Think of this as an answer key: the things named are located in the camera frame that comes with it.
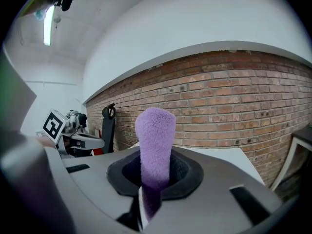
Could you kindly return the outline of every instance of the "purple fuzzy object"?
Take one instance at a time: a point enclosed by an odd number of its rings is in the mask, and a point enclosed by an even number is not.
[[[176,117],[160,108],[148,108],[136,119],[140,142],[141,181],[145,213],[150,220],[160,207],[160,192],[170,175],[170,154],[174,143]]]

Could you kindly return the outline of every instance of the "fluorescent light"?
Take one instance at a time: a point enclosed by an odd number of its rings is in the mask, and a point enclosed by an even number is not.
[[[51,45],[51,27],[52,27],[53,12],[54,12],[54,5],[48,9],[45,15],[45,19],[44,19],[43,39],[44,39],[44,45],[46,46]]]

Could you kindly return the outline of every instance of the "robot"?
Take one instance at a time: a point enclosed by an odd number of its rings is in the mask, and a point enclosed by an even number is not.
[[[55,143],[62,158],[89,156],[95,148],[102,148],[104,140],[86,133],[87,116],[71,110],[66,116],[51,109],[42,127]]]

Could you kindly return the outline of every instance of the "brick wall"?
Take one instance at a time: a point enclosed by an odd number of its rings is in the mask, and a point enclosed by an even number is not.
[[[115,150],[137,142],[136,117],[148,107],[176,115],[175,144],[241,148],[271,185],[291,133],[311,120],[312,70],[261,52],[219,51],[172,60],[129,77],[87,103],[90,132],[116,104]]]

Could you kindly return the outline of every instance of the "black slot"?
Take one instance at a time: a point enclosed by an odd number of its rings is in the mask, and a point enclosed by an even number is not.
[[[261,223],[270,216],[269,212],[245,187],[232,188],[230,192],[254,225]]]
[[[68,171],[68,173],[74,173],[74,172],[78,172],[84,169],[90,168],[90,166],[88,166],[87,164],[82,164],[82,165],[78,165],[78,166],[71,166],[71,167],[66,167],[66,170]]]

